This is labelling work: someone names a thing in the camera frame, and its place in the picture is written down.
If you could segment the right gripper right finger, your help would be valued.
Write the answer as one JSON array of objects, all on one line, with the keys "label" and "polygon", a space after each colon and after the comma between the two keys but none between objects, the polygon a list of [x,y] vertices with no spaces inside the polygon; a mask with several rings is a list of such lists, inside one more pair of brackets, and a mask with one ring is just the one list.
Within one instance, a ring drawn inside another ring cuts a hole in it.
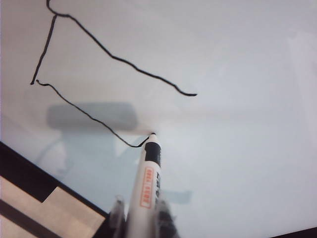
[{"label": "right gripper right finger", "polygon": [[155,238],[178,238],[179,233],[174,223],[170,205],[163,195],[160,195],[154,214]]}]

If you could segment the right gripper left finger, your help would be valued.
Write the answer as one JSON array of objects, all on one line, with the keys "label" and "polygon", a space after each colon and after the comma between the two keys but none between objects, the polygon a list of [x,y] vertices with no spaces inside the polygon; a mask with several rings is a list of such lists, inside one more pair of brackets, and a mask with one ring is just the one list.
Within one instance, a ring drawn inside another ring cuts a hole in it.
[{"label": "right gripper left finger", "polygon": [[126,232],[125,201],[123,196],[117,195],[109,214],[109,228],[112,238],[124,238]]}]

